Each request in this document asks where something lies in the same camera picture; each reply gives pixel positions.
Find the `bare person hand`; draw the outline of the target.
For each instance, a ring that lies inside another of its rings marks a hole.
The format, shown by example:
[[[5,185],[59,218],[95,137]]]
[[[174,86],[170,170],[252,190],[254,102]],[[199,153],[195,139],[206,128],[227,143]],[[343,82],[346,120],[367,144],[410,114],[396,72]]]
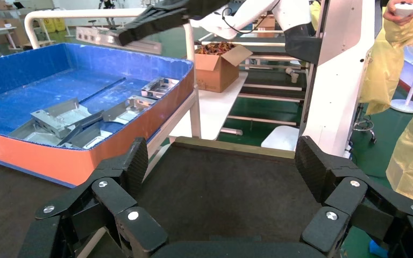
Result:
[[[406,25],[413,19],[413,0],[388,1],[383,17],[398,26]]]

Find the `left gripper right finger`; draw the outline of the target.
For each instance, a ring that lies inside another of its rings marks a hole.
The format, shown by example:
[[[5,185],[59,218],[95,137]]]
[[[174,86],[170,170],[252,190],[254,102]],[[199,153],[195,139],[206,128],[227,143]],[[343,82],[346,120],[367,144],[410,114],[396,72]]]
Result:
[[[321,204],[301,242],[334,255],[356,227],[389,255],[413,255],[412,199],[374,182],[351,160],[323,152],[309,136],[297,140],[295,165]]]

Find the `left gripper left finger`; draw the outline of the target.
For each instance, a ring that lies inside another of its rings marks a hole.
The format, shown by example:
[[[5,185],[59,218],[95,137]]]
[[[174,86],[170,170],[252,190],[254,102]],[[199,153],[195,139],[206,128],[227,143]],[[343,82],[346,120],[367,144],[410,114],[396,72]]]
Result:
[[[105,230],[126,257],[151,257],[168,234],[136,200],[148,167],[147,143],[136,138],[123,155],[99,163],[89,178],[35,214],[35,257],[76,257]]]

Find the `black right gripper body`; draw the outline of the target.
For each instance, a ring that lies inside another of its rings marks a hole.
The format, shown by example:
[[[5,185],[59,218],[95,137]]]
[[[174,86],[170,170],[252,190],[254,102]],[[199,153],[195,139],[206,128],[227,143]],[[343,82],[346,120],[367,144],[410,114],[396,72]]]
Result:
[[[194,17],[204,17],[228,4],[228,0],[188,0],[185,7]]]

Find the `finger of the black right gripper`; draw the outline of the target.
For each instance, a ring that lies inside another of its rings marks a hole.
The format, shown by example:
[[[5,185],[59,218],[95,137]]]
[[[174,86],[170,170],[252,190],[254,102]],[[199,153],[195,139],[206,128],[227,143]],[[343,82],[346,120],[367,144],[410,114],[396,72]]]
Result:
[[[125,46],[147,36],[157,34],[188,22],[187,8],[147,8],[135,20],[118,30],[118,45]]]

